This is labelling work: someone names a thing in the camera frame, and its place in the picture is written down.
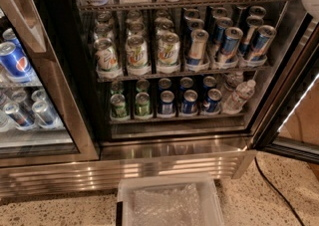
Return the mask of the front middle 7up can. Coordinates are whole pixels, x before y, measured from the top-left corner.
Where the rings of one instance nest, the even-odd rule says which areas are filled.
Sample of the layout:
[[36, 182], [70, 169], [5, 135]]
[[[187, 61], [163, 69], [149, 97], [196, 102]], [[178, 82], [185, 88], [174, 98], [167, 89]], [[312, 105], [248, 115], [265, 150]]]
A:
[[128, 36], [126, 42], [128, 65], [131, 68], [142, 68], [148, 64], [148, 45], [142, 35]]

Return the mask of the blue pepsi can front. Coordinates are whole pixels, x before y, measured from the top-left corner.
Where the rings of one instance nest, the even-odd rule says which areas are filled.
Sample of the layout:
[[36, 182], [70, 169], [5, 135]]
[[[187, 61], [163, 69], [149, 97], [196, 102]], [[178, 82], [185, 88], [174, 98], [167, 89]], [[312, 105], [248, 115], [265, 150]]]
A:
[[25, 53], [12, 42], [0, 44], [0, 63], [15, 78], [27, 77], [32, 70]]

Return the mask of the silver can behind door right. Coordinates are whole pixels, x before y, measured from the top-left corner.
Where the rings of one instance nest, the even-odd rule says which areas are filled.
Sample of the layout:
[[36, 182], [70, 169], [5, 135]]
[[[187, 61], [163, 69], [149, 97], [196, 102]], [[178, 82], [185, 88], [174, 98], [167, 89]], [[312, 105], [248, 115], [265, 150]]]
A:
[[32, 111], [39, 119], [40, 125], [53, 126], [57, 122], [58, 115], [56, 111], [46, 101], [34, 102]]

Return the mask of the left fridge glass door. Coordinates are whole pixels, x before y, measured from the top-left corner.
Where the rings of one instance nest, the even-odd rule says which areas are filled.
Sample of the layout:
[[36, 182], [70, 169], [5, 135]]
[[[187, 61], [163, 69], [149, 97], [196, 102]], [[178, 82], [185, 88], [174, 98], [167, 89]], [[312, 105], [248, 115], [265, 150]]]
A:
[[[1, 30], [11, 31], [32, 67], [15, 78], [1, 64], [0, 169], [96, 160], [101, 106], [93, 64], [76, 0], [0, 0]], [[53, 126], [32, 111], [46, 101], [57, 113]], [[4, 113], [17, 103], [33, 120], [20, 127]]]

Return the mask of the open right fridge door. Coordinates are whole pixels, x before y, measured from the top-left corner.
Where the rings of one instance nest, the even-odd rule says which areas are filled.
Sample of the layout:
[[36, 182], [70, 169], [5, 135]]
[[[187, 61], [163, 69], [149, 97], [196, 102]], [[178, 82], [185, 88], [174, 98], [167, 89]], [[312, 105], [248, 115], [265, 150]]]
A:
[[319, 161], [319, 23], [307, 16], [260, 109], [253, 148], [316, 164]]

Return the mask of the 7up can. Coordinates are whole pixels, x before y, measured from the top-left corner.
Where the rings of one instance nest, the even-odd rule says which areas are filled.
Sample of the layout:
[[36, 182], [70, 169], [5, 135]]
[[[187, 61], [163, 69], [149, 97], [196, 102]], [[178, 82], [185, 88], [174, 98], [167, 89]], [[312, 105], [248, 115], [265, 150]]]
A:
[[148, 64], [148, 45], [142, 35], [128, 36], [126, 42], [128, 65], [131, 68], [142, 68]]
[[101, 38], [96, 40], [94, 48], [98, 65], [103, 71], [110, 72], [119, 67], [118, 55], [111, 39]]
[[159, 39], [158, 61], [162, 66], [177, 64], [180, 49], [179, 36], [173, 32], [164, 33]]

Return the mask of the blue pepsi can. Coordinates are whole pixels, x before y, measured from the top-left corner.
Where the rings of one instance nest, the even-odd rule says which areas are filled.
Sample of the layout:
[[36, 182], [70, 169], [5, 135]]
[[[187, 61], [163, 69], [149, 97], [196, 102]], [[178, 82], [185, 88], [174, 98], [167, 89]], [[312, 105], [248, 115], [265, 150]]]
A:
[[0, 44], [0, 63], [15, 78], [27, 77], [32, 70], [25, 53], [12, 42]]
[[206, 113], [213, 113], [216, 110], [219, 102], [221, 101], [221, 98], [222, 94], [220, 90], [210, 89], [204, 97], [202, 110]]
[[159, 113], [172, 114], [173, 113], [174, 94], [171, 91], [163, 91], [159, 99]]
[[182, 113], [196, 113], [197, 112], [197, 92], [194, 90], [187, 90], [183, 93], [183, 98], [181, 101]]

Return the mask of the silver can behind door left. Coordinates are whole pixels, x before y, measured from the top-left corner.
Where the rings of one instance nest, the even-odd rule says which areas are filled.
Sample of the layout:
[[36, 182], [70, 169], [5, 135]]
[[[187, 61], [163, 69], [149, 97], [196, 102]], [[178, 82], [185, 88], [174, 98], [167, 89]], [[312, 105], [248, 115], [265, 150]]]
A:
[[4, 113], [11, 117], [20, 127], [31, 126], [34, 123], [34, 120], [15, 102], [7, 103], [3, 110]]

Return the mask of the front right 7up can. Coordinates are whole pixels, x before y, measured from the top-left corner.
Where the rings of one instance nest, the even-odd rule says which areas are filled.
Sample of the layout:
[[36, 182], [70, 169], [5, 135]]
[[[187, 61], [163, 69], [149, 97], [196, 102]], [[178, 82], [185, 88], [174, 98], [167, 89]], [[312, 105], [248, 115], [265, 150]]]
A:
[[162, 66], [177, 64], [180, 49], [179, 36], [173, 32], [164, 33], [159, 39], [158, 61]]

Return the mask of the front left 7up can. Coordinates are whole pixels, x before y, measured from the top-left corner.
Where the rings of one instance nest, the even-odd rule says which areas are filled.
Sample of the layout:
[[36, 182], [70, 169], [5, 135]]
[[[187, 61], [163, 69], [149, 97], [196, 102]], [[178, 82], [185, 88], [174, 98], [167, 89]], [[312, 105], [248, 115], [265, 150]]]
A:
[[119, 67], [118, 55], [111, 39], [101, 38], [96, 40], [94, 48], [98, 65], [103, 71], [110, 72]]

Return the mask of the stainless steel fridge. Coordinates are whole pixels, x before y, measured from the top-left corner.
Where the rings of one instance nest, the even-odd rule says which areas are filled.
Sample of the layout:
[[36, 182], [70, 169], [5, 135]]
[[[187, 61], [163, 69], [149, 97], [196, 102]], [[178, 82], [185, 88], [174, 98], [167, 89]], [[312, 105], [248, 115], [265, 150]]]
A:
[[318, 67], [318, 0], [0, 0], [0, 197], [242, 175]]

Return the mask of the front water bottle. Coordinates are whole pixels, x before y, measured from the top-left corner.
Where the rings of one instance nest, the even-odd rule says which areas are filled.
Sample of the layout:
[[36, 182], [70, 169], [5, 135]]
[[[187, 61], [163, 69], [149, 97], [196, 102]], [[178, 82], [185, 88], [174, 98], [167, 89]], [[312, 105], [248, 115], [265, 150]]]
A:
[[254, 80], [248, 80], [239, 84], [224, 102], [223, 111], [228, 114], [239, 113], [247, 101], [254, 95], [255, 86], [256, 82]]

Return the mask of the clear plastic bin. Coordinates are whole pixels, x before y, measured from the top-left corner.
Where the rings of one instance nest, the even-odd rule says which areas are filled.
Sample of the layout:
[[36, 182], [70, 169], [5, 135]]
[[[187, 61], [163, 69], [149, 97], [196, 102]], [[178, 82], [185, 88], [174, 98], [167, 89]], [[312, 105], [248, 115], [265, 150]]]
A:
[[121, 180], [116, 226], [224, 226], [208, 173]]

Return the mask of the green can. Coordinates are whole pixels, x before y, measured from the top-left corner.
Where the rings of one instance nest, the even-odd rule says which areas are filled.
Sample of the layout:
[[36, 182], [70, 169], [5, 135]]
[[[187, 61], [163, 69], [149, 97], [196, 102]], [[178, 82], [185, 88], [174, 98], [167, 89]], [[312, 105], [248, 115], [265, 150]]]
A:
[[151, 113], [151, 102], [148, 93], [140, 92], [136, 95], [136, 115], [145, 116]]
[[123, 118], [128, 115], [126, 98], [122, 94], [114, 94], [111, 97], [112, 116]]

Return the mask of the red bull can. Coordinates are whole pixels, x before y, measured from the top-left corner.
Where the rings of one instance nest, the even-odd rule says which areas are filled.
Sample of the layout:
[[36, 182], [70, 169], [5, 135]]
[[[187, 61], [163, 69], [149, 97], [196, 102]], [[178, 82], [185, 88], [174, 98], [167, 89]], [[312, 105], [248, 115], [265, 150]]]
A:
[[221, 46], [217, 53], [217, 60], [220, 63], [228, 63], [234, 56], [243, 32], [237, 27], [229, 27], [224, 32]]
[[267, 52], [269, 45], [276, 36], [276, 29], [269, 25], [260, 26], [249, 46], [248, 53], [245, 56], [247, 61], [258, 61], [260, 57]]
[[191, 43], [186, 57], [189, 65], [198, 66], [203, 61], [203, 56], [208, 40], [208, 33], [203, 29], [195, 29], [191, 32]]

